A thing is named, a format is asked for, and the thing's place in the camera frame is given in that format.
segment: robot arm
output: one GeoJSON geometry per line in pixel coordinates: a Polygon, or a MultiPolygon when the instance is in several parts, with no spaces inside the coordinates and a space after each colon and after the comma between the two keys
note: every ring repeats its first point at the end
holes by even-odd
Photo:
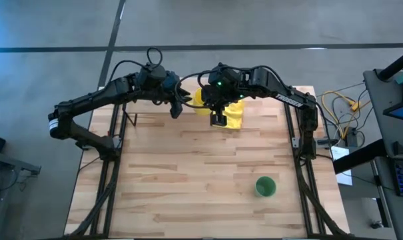
{"type": "Polygon", "coordinates": [[[73,117],[92,111],[108,104],[123,104],[130,101],[149,100],[158,105],[171,104],[171,116],[177,118],[182,112],[181,102],[175,95],[175,85],[183,101],[191,98],[185,97],[189,92],[180,88],[179,76],[172,71],[165,71],[160,65],[146,65],[139,73],[132,73],[109,82],[105,87],[94,93],[89,93],[73,100],[64,101],[55,106],[50,113],[50,135],[56,139],[72,138],[77,140],[76,145],[94,147],[100,158],[117,157],[118,151],[109,136],[100,137],[86,128],[76,124],[73,117]]]}
{"type": "Polygon", "coordinates": [[[230,103],[236,103],[245,97],[272,97],[292,105],[298,111],[300,123],[299,155],[304,158],[316,158],[314,131],[318,127],[316,100],[309,93],[302,93],[291,86],[286,86],[277,75],[264,67],[238,69],[219,63],[208,77],[208,85],[202,86],[202,98],[212,114],[210,124],[226,126],[226,116],[222,114],[230,103]]]}

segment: yellow cloth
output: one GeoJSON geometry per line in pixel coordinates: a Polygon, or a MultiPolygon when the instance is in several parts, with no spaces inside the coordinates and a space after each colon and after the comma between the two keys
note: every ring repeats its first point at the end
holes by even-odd
{"type": "MultiPolygon", "coordinates": [[[[201,88],[195,91],[195,96],[193,97],[194,106],[202,106],[204,102],[201,99],[201,88]]],[[[223,115],[226,116],[226,126],[222,128],[226,129],[241,129],[242,125],[242,112],[244,109],[244,102],[242,100],[238,103],[231,103],[228,107],[225,107],[223,115]]],[[[194,109],[197,115],[210,115],[210,109],[194,109]]]]}

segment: butcher block tabletop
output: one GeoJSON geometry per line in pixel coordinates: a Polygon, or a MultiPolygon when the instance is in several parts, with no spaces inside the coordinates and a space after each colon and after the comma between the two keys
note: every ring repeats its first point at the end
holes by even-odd
{"type": "MultiPolygon", "coordinates": [[[[197,80],[187,79],[183,88],[194,93],[197,80]]],[[[315,95],[311,86],[296,88],[315,95]]],[[[284,105],[271,98],[247,98],[244,103],[241,130],[211,127],[209,116],[187,107],[172,119],[170,105],[128,103],[130,116],[139,115],[136,127],[127,124],[123,140],[109,237],[305,237],[284,105]],[[276,182],[272,197],[254,194],[262,176],[276,182]]],[[[95,110],[90,130],[106,135],[112,112],[112,105],[95,110]]],[[[120,121],[118,117],[116,133],[120,121]]],[[[315,135],[324,137],[322,121],[315,135]]],[[[85,151],[81,166],[98,156],[95,150],[85,151]]],[[[318,157],[312,164],[320,202],[349,232],[331,160],[318,157]]],[[[101,168],[97,160],[78,174],[65,233],[75,230],[94,205],[101,168]]],[[[310,215],[318,232],[312,205],[310,215]]]]}

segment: green cup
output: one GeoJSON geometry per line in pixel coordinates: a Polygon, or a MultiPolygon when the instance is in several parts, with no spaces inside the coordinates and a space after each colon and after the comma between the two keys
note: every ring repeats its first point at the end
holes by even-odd
{"type": "Polygon", "coordinates": [[[256,181],[256,196],[257,197],[270,197],[274,195],[276,191],[276,185],[274,180],[270,177],[259,177],[256,181]]]}

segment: concrete floor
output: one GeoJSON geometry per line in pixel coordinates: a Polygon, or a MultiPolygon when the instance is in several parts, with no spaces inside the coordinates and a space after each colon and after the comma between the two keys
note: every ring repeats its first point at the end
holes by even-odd
{"type": "MultiPolygon", "coordinates": [[[[0,1],[0,47],[106,47],[118,6],[119,0],[0,1]]],[[[403,43],[403,0],[127,0],[121,19],[116,46],[403,43]]],[[[364,70],[385,67],[401,54],[398,48],[167,51],[163,65],[181,76],[211,69],[219,61],[238,67],[269,65],[285,83],[313,85],[321,94],[361,83],[364,70]]],[[[23,193],[13,192],[5,239],[62,235],[81,151],[72,140],[50,138],[47,114],[60,101],[94,91],[104,59],[105,52],[0,53],[5,153],[43,166],[23,193]]],[[[110,69],[122,59],[147,61],[145,53],[117,52],[110,69]]],[[[123,66],[117,76],[137,70],[123,66]]],[[[363,90],[361,85],[342,93],[357,98],[363,90]]],[[[330,105],[332,97],[327,99],[330,105]]],[[[337,110],[348,112],[342,102],[337,110]]],[[[86,114],[77,122],[88,126],[89,119],[86,114]]],[[[374,114],[363,132],[366,144],[380,138],[374,114]]],[[[362,205],[344,193],[351,232],[384,237],[360,223],[352,206],[362,205]]]]}

